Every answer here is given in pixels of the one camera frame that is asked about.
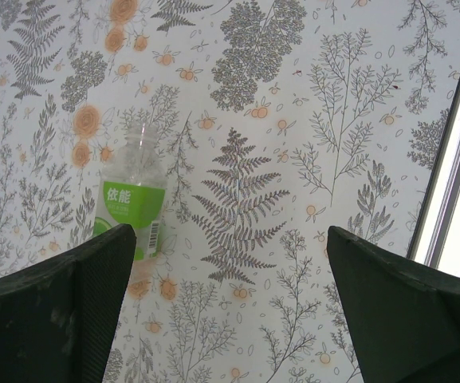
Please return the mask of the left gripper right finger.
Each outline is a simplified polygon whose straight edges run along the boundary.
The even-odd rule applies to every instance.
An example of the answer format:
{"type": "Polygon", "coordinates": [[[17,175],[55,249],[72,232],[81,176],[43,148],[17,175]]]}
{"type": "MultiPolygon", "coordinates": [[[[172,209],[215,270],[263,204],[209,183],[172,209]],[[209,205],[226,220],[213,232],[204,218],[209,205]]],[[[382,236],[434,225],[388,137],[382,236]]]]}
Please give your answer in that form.
{"type": "Polygon", "coordinates": [[[328,260],[366,382],[460,382],[460,278],[328,229],[328,260]]]}

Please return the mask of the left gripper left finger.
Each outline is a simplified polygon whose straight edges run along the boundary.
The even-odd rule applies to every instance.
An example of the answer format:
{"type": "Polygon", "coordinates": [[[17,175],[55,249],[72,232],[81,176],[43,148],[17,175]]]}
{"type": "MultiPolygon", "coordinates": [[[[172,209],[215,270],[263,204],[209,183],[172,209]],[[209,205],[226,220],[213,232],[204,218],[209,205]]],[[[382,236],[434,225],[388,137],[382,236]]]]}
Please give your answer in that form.
{"type": "Polygon", "coordinates": [[[0,382],[101,382],[135,249],[120,224],[0,278],[0,382]]]}

